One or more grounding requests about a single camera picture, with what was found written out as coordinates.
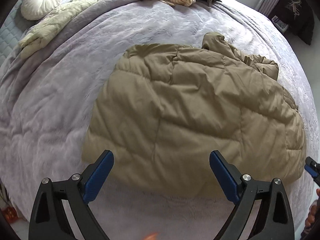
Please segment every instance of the orange object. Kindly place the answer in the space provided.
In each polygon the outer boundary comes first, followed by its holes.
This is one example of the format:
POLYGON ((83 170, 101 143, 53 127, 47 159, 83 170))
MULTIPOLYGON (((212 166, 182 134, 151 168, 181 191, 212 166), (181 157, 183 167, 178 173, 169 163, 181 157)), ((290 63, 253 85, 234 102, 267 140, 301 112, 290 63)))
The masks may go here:
POLYGON ((19 219, 17 212, 13 207, 7 207, 6 209, 2 210, 1 212, 2 212, 5 220, 7 220, 7 222, 9 224, 12 224, 19 219))
POLYGON ((157 240, 157 235, 159 233, 153 233, 151 235, 146 236, 145 238, 143 238, 143 240, 157 240))

